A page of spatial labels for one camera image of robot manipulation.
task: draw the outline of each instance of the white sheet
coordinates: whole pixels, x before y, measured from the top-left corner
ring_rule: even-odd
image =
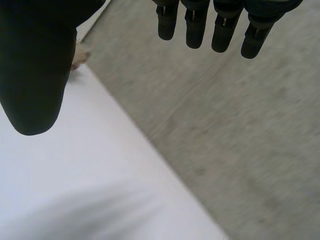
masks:
[[[50,131],[0,133],[1,240],[227,239],[86,66]]]

